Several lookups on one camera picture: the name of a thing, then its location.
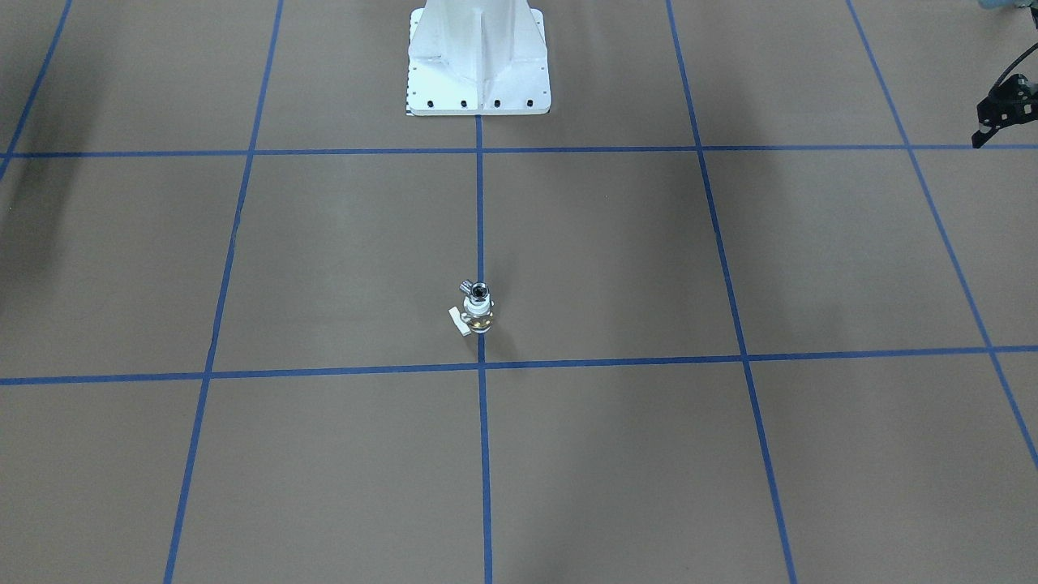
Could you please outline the brass white PPR valve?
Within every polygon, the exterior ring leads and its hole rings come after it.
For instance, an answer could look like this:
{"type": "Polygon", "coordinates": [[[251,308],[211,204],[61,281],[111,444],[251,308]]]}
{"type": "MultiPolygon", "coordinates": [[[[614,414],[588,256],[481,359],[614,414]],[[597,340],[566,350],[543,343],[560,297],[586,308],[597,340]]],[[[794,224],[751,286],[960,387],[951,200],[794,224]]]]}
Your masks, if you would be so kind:
{"type": "Polygon", "coordinates": [[[495,318],[495,304],[492,299],[471,299],[466,297],[460,306],[450,307],[448,314],[453,326],[463,337],[483,335],[492,329],[495,318]]]}

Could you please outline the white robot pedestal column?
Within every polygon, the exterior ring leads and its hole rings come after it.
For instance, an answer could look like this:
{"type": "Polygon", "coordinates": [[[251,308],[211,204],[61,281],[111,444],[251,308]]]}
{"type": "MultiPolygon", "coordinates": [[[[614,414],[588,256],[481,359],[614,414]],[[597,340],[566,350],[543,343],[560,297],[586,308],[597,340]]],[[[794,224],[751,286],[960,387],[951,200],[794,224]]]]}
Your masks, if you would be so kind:
{"type": "Polygon", "coordinates": [[[427,1],[409,18],[405,111],[519,116],[551,110],[544,15],[526,1],[427,1]]]}

